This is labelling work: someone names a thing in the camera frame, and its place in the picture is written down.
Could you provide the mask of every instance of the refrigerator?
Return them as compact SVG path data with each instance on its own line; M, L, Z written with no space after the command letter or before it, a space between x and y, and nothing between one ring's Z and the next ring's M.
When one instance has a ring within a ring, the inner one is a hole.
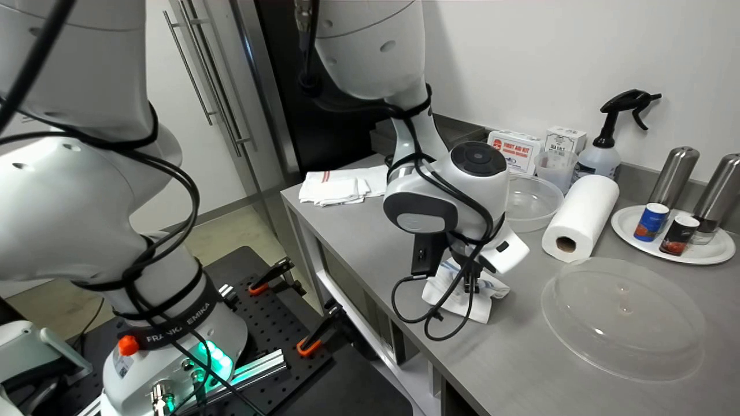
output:
M370 154L377 116L335 116L298 91L295 0L171 0L173 42L208 123L222 129L267 222L298 261L280 189ZM327 94L347 99L327 77Z

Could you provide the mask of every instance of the stainless steel counter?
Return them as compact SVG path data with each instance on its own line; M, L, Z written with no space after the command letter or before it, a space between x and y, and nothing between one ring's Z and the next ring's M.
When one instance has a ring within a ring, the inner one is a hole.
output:
M391 287L408 276L412 235L382 213L382 198L360 205L318 209L298 203L298 188L283 192L295 220L334 251L372 301L433 361L436 370L480 411L503 416L697 416L740 413L740 259L722 265L676 265L625 244L603 232L595 257L641 264L682 287L708 324L706 354L684 378L653 383L601 373L573 356L548 328L542 313L544 284L563 269L542 251L542 232L520 233L533 254L506 276L512 296L488 326L468 324L448 341L425 339L422 326L393 316ZM422 287L401 292L408 315L425 313Z

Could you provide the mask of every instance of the floor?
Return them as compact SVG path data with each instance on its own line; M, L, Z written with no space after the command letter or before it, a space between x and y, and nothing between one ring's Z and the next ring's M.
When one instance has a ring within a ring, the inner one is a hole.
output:
M249 244L267 264L285 257L283 244L254 205L239 205L224 214L206 220L187 237L187 249L200 257L203 265L241 244ZM56 330L61 337L73 337L93 318L99 296L81 292L69 282L51 280L7 299L7 302L30 322ZM105 308L91 328L110 322L112 316L112 309Z

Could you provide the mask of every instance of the metal canister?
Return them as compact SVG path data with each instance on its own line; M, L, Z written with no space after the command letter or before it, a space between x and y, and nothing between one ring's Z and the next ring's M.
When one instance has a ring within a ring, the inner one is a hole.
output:
M740 153L726 154L703 189L695 217L700 222L695 242L713 240L740 195Z
M680 192L689 183L689 175L697 166L697 159L699 159L697 147L689 147L689 146L674 147L666 158L662 175L658 178L658 183L650 192L647 203L663 203L663 205L674 209Z

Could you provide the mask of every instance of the paper towel roll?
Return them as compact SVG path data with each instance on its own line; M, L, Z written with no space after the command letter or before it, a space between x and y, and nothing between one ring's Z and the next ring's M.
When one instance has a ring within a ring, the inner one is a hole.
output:
M591 259L617 197L621 188L616 181L603 175L582 175L573 183L558 209L542 237L542 247L566 264Z

